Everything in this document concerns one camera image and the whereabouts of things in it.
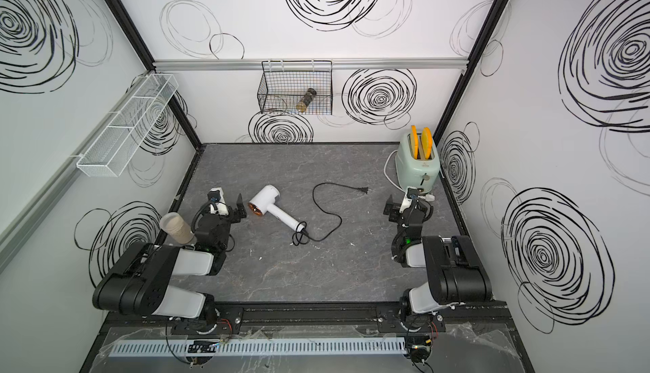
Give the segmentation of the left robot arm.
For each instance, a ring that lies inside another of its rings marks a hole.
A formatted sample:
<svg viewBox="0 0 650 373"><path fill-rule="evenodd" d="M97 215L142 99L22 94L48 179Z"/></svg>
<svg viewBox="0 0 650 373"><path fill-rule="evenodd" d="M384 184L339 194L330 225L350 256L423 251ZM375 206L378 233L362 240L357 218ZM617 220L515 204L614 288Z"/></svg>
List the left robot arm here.
<svg viewBox="0 0 650 373"><path fill-rule="evenodd" d="M221 188L208 192L208 201L190 223L169 212L160 227L177 244L132 244L95 288L93 306L120 315L203 321L213 330L222 321L213 295L175 287L171 280L218 275L232 251L231 226L246 217L242 196L231 207Z"/></svg>

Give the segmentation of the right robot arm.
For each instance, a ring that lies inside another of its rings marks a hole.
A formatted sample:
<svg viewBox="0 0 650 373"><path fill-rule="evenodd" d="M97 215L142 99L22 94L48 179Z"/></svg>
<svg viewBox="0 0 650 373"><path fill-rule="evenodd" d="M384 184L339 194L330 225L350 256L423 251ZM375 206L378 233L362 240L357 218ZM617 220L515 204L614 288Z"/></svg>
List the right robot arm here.
<svg viewBox="0 0 650 373"><path fill-rule="evenodd" d="M433 207L418 190L407 190L400 202L389 197L384 215L396 224L391 242L393 261L404 268L423 269L427 275L426 283L409 288L400 298L402 324L419 315L493 299L492 284L470 237L423 234Z"/></svg>

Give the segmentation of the white hair dryer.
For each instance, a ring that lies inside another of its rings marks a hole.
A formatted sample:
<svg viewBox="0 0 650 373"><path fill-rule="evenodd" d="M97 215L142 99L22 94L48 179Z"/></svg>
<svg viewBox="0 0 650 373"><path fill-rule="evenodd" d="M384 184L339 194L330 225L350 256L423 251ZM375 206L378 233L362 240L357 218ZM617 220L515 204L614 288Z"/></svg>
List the white hair dryer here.
<svg viewBox="0 0 650 373"><path fill-rule="evenodd" d="M294 217L289 215L289 213L276 205L276 200L279 197L279 190L268 184L249 200L248 206L253 213L260 217L271 214L279 219L284 225L289 227L293 232L301 232L305 228L304 224L297 221Z"/></svg>

